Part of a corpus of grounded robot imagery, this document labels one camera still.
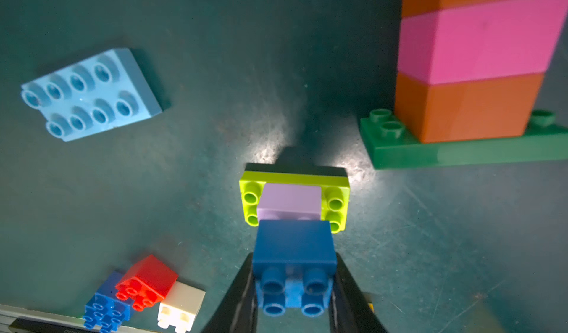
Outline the green table mat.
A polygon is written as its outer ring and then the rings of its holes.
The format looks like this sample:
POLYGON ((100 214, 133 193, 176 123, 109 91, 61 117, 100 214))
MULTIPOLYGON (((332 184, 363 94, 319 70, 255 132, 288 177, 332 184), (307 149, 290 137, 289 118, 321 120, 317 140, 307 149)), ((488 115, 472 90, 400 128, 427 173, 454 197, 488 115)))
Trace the green table mat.
POLYGON ((1 0, 1 302, 80 317, 156 255, 205 290, 253 250, 245 170, 351 183, 337 251, 390 332, 565 332, 567 163, 377 171, 359 120, 390 108, 401 0, 1 0), (65 143, 23 83, 114 47, 162 114, 65 143))

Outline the blue lego brick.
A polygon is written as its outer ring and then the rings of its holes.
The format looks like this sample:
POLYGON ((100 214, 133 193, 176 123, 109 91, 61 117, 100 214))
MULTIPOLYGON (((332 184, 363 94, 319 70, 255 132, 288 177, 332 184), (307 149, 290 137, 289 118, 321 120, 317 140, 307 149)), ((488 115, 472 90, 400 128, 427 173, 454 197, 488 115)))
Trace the blue lego brick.
POLYGON ((278 317, 299 309, 316 318, 328 308, 337 255, 328 221, 261 220, 252 257, 257 303, 278 317))
POLYGON ((118 300, 115 295, 115 285, 124 276, 123 273, 113 272, 97 289, 94 296, 85 305, 83 318, 84 327, 95 329, 100 326, 100 332, 116 332, 124 321, 128 321, 133 311, 134 300, 118 300))

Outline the red lego brick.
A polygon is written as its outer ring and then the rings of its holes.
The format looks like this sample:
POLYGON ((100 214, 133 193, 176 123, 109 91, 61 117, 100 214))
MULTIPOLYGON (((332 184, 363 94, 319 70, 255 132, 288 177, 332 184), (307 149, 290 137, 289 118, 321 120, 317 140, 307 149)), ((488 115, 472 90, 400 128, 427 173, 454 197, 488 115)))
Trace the red lego brick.
POLYGON ((133 300, 133 309, 142 312, 163 301, 179 274, 153 255, 134 264, 115 285, 115 297, 133 300))

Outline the lime green lego plate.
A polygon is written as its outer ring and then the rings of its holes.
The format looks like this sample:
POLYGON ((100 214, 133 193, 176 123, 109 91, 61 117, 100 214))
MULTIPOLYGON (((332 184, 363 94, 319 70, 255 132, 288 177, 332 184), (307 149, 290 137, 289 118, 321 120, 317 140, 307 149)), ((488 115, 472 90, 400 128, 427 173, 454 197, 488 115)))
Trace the lime green lego plate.
POLYGON ((239 187, 245 222, 249 226, 256 227, 259 225, 257 206, 266 184, 295 184, 320 187, 322 190, 321 220, 330 223, 333 234, 346 229, 351 192, 348 177, 245 171, 239 180, 239 187))

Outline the dark green lego plate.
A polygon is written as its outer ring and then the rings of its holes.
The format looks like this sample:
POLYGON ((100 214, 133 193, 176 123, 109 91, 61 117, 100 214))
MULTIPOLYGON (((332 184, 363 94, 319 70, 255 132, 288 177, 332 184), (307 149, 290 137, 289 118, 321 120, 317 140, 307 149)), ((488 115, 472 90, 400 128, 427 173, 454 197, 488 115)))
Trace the dark green lego plate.
POLYGON ((361 119, 360 132, 376 170, 567 159, 567 128, 547 110, 534 110, 525 134, 512 138, 423 144, 388 109, 361 119))

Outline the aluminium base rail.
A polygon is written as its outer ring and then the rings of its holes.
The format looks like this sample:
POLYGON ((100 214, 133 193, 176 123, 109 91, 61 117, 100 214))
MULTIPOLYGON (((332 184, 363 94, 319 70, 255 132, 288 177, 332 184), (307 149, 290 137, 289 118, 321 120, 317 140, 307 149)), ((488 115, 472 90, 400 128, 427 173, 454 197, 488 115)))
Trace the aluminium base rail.
POLYGON ((87 309, 82 318, 1 305, 1 332, 155 332, 129 326, 132 310, 124 305, 87 309))

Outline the pink lego brick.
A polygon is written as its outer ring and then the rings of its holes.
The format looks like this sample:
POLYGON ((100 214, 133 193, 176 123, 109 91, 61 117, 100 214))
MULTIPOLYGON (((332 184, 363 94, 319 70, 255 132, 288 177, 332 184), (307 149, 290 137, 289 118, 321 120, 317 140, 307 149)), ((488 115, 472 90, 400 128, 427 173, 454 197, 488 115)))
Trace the pink lego brick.
POLYGON ((567 0, 502 0, 404 18, 397 69, 427 84, 545 72, 567 0))

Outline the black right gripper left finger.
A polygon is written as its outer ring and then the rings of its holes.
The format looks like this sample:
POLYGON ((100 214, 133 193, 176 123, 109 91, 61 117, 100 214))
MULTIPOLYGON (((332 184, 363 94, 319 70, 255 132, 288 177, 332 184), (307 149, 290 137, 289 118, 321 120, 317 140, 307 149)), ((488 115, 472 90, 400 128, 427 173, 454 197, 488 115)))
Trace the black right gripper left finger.
POLYGON ((257 295, 250 252, 202 333, 256 333, 257 295))

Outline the cream lego brick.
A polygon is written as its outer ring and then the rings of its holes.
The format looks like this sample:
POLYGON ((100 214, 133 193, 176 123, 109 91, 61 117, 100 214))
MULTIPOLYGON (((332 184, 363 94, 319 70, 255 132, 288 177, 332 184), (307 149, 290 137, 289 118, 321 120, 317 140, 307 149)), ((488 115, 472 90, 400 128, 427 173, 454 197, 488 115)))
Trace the cream lego brick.
POLYGON ((159 305, 158 326, 173 326, 177 333, 190 332, 205 295, 204 290, 176 281, 159 305))

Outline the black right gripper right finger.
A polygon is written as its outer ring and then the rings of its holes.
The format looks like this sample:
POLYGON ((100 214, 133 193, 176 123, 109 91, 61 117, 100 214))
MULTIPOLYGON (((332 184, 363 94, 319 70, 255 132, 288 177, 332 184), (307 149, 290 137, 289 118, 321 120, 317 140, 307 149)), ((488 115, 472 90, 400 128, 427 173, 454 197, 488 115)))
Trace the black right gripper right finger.
POLYGON ((337 252, 337 271, 328 306, 330 332, 387 333, 337 252))

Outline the purple lego brick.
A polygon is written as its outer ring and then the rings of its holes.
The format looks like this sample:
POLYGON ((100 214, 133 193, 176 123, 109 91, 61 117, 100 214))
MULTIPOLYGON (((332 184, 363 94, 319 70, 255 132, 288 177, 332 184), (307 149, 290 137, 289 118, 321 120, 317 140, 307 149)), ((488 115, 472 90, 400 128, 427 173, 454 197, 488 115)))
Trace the purple lego brick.
POLYGON ((320 221, 322 190, 318 186, 266 184, 257 206, 262 220, 320 221))

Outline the light blue lego plate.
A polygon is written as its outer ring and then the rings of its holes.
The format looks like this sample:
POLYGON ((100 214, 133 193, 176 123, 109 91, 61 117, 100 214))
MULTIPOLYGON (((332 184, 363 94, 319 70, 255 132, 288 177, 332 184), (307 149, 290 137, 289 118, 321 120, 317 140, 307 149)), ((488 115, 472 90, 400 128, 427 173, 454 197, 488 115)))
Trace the light blue lego plate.
POLYGON ((132 52, 115 48, 22 84, 21 98, 69 142, 162 113, 132 52))

